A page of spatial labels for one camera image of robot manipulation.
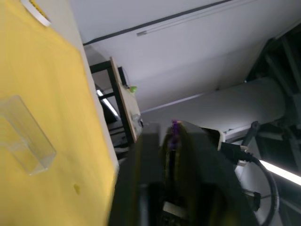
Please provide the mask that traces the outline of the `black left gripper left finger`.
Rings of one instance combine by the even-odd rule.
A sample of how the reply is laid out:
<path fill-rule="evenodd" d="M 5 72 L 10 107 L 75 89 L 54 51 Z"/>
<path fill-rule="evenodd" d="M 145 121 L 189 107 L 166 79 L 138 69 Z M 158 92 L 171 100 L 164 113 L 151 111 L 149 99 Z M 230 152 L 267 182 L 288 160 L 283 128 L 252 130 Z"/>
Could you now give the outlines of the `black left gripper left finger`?
<path fill-rule="evenodd" d="M 129 147 L 115 184 L 109 226 L 158 226 L 163 211 L 164 168 L 158 124 L 144 126 Z"/>

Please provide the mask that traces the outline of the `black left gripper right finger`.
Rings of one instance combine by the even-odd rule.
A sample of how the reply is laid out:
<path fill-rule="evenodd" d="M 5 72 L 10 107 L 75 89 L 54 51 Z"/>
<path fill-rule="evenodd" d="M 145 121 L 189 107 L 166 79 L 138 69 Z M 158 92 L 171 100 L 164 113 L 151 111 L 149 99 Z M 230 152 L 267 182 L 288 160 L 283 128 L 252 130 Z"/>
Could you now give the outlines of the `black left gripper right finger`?
<path fill-rule="evenodd" d="M 189 226 L 255 226 L 234 166 L 221 152 L 222 133 L 173 121 L 164 138 L 166 185 Z"/>

